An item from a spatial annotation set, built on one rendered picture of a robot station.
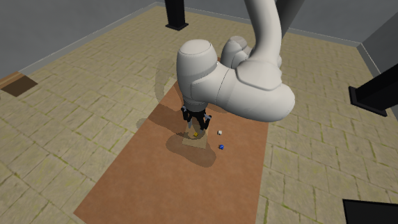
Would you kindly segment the beige flat mat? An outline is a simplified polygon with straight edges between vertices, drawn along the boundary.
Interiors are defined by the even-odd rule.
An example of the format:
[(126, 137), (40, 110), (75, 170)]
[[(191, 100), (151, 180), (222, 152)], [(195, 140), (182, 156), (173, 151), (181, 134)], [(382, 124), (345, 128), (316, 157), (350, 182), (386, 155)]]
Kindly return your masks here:
[[(208, 131), (209, 127), (207, 129), (204, 128), (200, 134), (200, 125), (192, 124), (191, 128), (189, 128), (187, 123), (182, 144), (205, 149)], [(197, 137), (194, 136), (195, 132), (198, 133)]]

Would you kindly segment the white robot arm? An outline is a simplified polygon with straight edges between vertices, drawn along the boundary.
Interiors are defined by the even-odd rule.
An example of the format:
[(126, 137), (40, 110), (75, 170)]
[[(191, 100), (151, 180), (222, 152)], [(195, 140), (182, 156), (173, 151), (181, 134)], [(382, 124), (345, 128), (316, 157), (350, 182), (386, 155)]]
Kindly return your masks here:
[(177, 53), (177, 81), (185, 107), (200, 112), (210, 103), (250, 120), (285, 118), (294, 108), (295, 96), (281, 80), (281, 39), (304, 1), (244, 0), (255, 46), (232, 36), (220, 62), (209, 41), (185, 42)]

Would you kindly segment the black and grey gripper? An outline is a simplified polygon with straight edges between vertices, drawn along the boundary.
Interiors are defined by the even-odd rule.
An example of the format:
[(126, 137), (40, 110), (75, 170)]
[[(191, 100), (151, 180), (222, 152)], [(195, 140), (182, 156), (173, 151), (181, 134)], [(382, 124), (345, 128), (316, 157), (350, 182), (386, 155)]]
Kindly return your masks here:
[[(192, 112), (192, 111), (188, 110), (185, 107), (185, 105), (183, 105), (181, 110), (182, 110), (182, 113), (183, 113), (184, 120), (187, 120), (187, 122), (188, 122), (189, 128), (191, 128), (191, 125), (192, 125), (192, 116), (197, 118), (197, 121), (200, 124), (200, 134), (202, 133), (204, 128), (205, 129), (208, 128), (209, 121), (210, 121), (212, 116), (211, 115), (209, 115), (209, 116), (206, 115), (205, 109), (203, 111), (200, 111), (200, 112)], [(188, 113), (190, 114), (189, 117), (188, 117)], [(203, 118), (205, 118), (205, 122), (204, 122)]]

